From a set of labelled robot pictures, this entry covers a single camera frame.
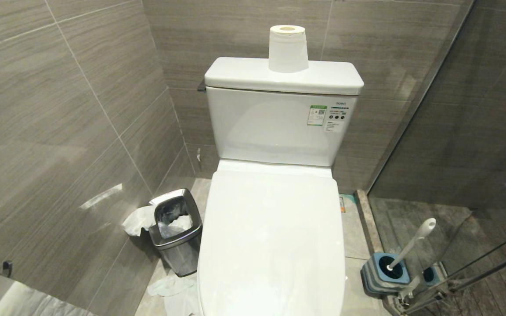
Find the toilet bowl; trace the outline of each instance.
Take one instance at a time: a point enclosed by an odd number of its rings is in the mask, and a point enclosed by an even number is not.
[[[334,316],[345,256],[329,168],[221,160],[199,256],[203,316]]]

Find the white toilet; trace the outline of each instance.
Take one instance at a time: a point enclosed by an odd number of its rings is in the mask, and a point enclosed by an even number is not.
[[[352,64],[218,58],[205,74],[220,163],[199,254],[204,316],[338,316],[345,256],[331,165],[364,83]]]

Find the toilet tank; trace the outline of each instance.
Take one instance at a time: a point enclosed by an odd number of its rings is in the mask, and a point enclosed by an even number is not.
[[[331,166],[364,83],[348,62],[271,72],[268,59],[218,58],[205,74],[220,158]]]

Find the trash can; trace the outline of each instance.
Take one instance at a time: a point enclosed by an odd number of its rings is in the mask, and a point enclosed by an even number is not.
[[[157,202],[156,224],[149,228],[153,245],[177,276],[193,274],[199,264],[202,220],[191,192],[187,189],[174,190],[153,201]],[[191,221],[190,228],[181,231],[181,228],[173,226],[175,220],[186,215]]]

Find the toilet paper roll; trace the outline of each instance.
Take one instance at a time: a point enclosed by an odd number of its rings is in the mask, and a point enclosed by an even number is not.
[[[308,68],[306,29],[297,25],[275,25],[269,35],[269,69],[301,72]]]

